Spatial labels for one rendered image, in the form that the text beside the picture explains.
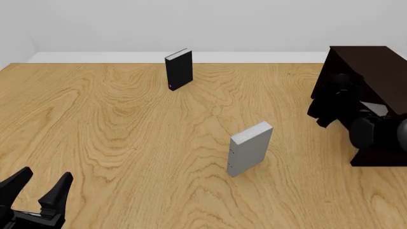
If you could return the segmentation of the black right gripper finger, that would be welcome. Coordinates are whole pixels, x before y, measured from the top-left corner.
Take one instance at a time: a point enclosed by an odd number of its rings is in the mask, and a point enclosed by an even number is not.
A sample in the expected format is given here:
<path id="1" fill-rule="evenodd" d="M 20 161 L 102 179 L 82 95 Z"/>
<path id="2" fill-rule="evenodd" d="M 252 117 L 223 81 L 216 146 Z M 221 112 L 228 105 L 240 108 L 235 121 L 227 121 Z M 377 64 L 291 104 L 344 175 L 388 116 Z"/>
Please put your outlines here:
<path id="1" fill-rule="evenodd" d="M 338 119 L 337 116 L 337 112 L 335 111 L 321 111 L 317 115 L 316 122 L 320 127 L 326 128 L 330 123 Z"/>
<path id="2" fill-rule="evenodd" d="M 311 116 L 312 118 L 319 119 L 321 115 L 321 101 L 319 99 L 314 99 L 309 106 L 307 115 Z"/>

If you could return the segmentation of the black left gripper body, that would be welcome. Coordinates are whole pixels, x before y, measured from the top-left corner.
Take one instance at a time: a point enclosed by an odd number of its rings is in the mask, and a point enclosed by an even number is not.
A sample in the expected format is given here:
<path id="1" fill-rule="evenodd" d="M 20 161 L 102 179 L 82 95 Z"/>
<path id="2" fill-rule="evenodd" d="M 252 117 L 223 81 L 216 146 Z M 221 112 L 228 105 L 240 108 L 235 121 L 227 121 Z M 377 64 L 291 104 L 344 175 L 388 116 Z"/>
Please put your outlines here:
<path id="1" fill-rule="evenodd" d="M 49 218 L 0 205 L 0 229 L 61 229 L 65 221 L 61 214 Z"/>

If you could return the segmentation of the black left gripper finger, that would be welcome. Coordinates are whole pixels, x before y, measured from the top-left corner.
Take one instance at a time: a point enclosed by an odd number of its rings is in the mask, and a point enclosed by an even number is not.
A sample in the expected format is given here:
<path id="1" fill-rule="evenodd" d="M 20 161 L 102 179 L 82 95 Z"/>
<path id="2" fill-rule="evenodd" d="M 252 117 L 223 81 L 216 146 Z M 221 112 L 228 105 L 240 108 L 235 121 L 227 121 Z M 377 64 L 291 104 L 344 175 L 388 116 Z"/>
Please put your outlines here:
<path id="1" fill-rule="evenodd" d="M 8 179 L 0 182 L 0 206 L 10 208 L 16 200 L 18 194 L 30 181 L 33 172 L 30 167 L 24 167 Z"/>
<path id="2" fill-rule="evenodd" d="M 67 196 L 72 182 L 73 176 L 70 172 L 66 172 L 62 175 L 55 186 L 38 200 L 41 206 L 40 215 L 65 215 Z"/>

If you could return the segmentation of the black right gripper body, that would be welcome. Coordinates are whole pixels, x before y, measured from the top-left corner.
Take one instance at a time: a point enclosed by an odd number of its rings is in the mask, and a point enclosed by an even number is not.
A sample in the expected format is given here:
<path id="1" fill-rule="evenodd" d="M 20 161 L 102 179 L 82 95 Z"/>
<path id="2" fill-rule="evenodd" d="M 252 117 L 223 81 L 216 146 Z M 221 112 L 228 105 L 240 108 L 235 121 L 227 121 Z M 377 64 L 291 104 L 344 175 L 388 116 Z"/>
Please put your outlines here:
<path id="1" fill-rule="evenodd" d="M 372 102 L 363 102 L 360 101 L 361 104 L 363 104 L 363 108 L 360 111 L 360 116 L 362 117 L 383 117 L 387 116 L 389 111 L 387 107 L 384 104 L 375 104 Z"/>

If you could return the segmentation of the dark brown wooden cabinet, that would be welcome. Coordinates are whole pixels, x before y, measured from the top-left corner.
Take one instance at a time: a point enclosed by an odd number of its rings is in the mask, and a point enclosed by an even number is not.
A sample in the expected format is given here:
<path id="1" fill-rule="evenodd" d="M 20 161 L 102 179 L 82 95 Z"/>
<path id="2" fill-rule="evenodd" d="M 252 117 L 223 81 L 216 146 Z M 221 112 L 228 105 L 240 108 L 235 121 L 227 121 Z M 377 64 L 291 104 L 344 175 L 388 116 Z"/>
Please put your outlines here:
<path id="1" fill-rule="evenodd" d="M 384 104 L 387 116 L 405 116 L 407 60 L 386 46 L 331 46 L 311 98 Z M 357 150 L 354 167 L 407 167 L 407 152 Z"/>

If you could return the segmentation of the grey hardcover book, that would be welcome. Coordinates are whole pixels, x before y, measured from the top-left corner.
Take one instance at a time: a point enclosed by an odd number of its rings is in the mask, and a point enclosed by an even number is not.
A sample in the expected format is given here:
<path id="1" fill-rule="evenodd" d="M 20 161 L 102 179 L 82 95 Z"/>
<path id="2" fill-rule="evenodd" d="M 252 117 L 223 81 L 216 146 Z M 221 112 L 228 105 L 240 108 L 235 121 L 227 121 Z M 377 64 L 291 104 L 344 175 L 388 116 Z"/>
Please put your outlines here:
<path id="1" fill-rule="evenodd" d="M 236 177 L 265 159 L 273 127 L 266 121 L 230 137 L 227 172 Z"/>

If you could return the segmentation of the black hardcover book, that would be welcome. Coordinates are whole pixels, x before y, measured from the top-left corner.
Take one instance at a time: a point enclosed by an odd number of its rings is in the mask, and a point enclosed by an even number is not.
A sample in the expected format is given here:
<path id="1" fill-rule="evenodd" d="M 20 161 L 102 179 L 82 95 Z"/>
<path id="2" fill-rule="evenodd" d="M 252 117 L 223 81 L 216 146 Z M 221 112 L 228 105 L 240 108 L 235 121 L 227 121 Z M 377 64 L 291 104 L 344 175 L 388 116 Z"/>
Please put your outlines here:
<path id="1" fill-rule="evenodd" d="M 193 81 L 192 51 L 183 49 L 165 57 L 165 67 L 169 89 L 175 91 Z"/>

